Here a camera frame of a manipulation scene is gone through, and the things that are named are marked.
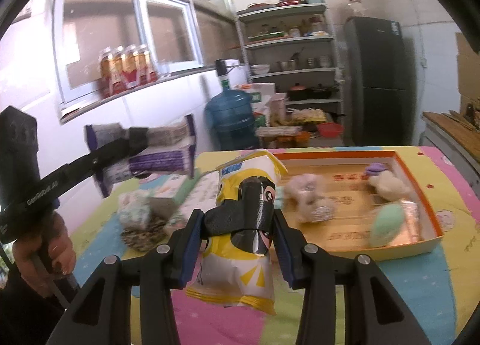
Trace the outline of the black sleeved left forearm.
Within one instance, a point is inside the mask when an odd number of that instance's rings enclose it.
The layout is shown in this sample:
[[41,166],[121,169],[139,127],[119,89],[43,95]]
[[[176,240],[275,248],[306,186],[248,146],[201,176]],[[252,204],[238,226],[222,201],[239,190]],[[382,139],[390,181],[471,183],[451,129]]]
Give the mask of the black sleeved left forearm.
[[1,289],[1,344],[46,344],[64,311],[54,295],[38,295],[13,265]]

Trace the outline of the person's left hand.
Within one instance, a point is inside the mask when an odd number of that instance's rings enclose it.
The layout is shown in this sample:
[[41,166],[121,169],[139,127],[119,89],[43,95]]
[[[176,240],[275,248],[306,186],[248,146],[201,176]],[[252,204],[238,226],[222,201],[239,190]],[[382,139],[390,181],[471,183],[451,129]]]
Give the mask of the person's left hand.
[[56,212],[38,229],[17,238],[12,251],[21,278],[42,298],[54,294],[50,275],[72,274],[77,260],[64,219]]

